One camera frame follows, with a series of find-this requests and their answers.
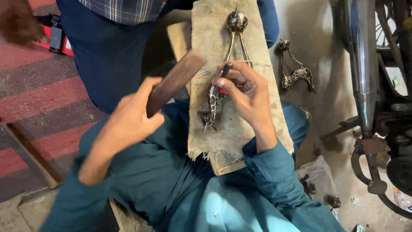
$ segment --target hand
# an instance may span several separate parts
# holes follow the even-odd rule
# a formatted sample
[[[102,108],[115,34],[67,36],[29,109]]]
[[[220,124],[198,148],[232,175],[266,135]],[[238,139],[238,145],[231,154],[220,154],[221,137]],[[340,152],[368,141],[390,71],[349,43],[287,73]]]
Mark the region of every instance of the hand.
[[[161,77],[146,77],[136,93],[123,97],[94,140],[80,167],[78,178],[85,185],[102,182],[113,156],[152,134],[164,122],[161,113],[147,118],[147,98]]]
[[[147,118],[147,98],[161,77],[147,77],[136,93],[123,97],[94,141],[92,150],[114,156],[125,148],[142,141],[164,122],[161,113]]]
[[[34,18],[27,0],[4,0],[0,4],[0,41],[34,47],[33,41],[48,41]]]
[[[248,122],[256,135],[257,151],[271,149],[277,144],[276,129],[272,123],[267,80],[249,67],[245,62],[233,63],[226,78],[220,75],[212,79],[231,97],[238,114]],[[225,63],[218,65],[222,70]]]

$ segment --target person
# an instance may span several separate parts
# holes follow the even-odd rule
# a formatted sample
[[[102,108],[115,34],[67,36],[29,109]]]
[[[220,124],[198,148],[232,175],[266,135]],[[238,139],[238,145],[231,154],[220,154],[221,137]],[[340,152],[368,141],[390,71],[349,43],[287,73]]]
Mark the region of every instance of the person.
[[[243,147],[246,168],[214,176],[209,161],[189,159],[189,105],[168,104],[147,118],[148,95],[161,81],[148,77],[83,135],[40,231],[96,231],[111,196],[156,231],[345,231],[304,193],[272,124],[267,80],[246,63],[231,62],[233,70],[212,84],[229,94],[255,132]],[[297,150],[309,123],[299,107],[281,103]]]
[[[78,74],[89,98],[111,114],[120,99],[142,83],[142,58],[157,21],[173,9],[192,9],[194,0],[56,0],[61,25],[73,48]],[[257,0],[267,46],[279,23],[273,0]],[[0,5],[0,40],[33,46],[45,41],[28,0]]]

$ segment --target burlap cloth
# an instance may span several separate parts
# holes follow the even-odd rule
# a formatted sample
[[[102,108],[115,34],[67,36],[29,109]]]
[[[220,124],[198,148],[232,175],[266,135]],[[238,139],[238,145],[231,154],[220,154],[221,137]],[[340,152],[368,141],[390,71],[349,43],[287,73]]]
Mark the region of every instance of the burlap cloth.
[[[218,131],[209,127],[203,133],[203,125],[197,115],[198,111],[208,110],[208,86],[218,72],[216,68],[205,70],[221,63],[226,55],[230,43],[226,17],[235,7],[248,17],[243,39],[250,60],[256,61],[253,69],[268,80],[272,120],[277,136],[287,151],[290,154],[293,152],[293,142],[286,127],[273,69],[268,66],[271,61],[256,0],[200,0],[193,3],[192,48],[204,55],[207,64],[191,83],[188,155],[192,159],[203,154],[204,158],[238,161],[243,157],[243,145],[255,136],[250,125],[236,113],[230,97],[224,98],[218,107],[215,121]],[[235,37],[231,59],[243,60],[238,36]]]

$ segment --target right hand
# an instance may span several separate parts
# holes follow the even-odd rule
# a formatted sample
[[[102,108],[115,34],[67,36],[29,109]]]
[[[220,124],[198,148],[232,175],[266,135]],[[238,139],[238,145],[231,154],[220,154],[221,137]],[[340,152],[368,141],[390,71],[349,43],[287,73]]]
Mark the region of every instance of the right hand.
[[[33,41],[48,41],[27,0],[4,0],[0,4],[0,44],[34,47]]]
[[[211,83],[227,92],[239,116],[251,125],[256,135],[257,151],[271,149],[277,144],[277,136],[270,114],[267,80],[245,62],[229,61],[233,68],[226,78],[219,75]],[[219,64],[218,69],[223,70],[225,63]]]

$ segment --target white thread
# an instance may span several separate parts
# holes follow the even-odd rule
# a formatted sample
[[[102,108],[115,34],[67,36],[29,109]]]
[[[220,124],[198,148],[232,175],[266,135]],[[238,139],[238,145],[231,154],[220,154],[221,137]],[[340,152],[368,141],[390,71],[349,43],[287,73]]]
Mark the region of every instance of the white thread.
[[[265,63],[261,63],[261,62],[254,61],[254,60],[236,60],[236,62],[252,62],[252,63],[256,63],[256,64],[261,64],[261,65],[263,65],[263,66],[273,67],[273,65],[271,65],[271,64],[265,64]],[[200,74],[202,74],[202,73],[205,73],[205,72],[207,72],[207,71],[209,71],[209,70],[211,70],[211,69],[213,69],[213,68],[216,68],[218,65],[215,65],[215,66],[210,67],[210,68],[208,68],[208,69],[206,69],[206,70],[203,70],[203,71],[201,71],[200,73],[197,73],[196,76],[197,76],[197,75],[200,75]]]

